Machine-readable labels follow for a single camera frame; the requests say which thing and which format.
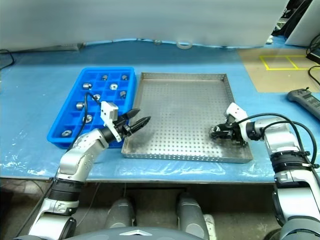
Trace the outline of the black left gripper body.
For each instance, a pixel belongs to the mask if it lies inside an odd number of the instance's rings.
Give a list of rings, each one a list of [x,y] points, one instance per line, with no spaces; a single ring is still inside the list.
[[[131,136],[132,130],[131,127],[128,125],[128,121],[127,120],[117,120],[113,122],[114,128],[117,131],[117,133],[119,134],[119,136],[121,138],[126,138]]]

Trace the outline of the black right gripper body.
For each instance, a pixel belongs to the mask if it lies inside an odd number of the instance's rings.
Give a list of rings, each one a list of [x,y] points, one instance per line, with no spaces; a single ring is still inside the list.
[[[231,140],[234,141],[242,146],[245,146],[247,143],[243,139],[240,126],[236,124],[236,119],[234,117],[227,117],[225,123],[221,124],[226,124],[231,127],[231,130],[221,130],[221,132],[231,132],[232,133],[232,139],[226,139],[226,140]]]

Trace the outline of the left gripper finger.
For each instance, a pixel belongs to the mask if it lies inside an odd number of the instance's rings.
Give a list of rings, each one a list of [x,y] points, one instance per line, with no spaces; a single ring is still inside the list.
[[[140,129],[145,127],[148,124],[148,122],[150,121],[150,119],[151,119],[150,116],[146,116],[146,117],[139,119],[137,122],[135,122],[133,125],[130,126],[130,132],[136,133],[137,131],[139,131]]]
[[[139,108],[133,108],[122,115],[125,122],[135,117],[140,112]]]

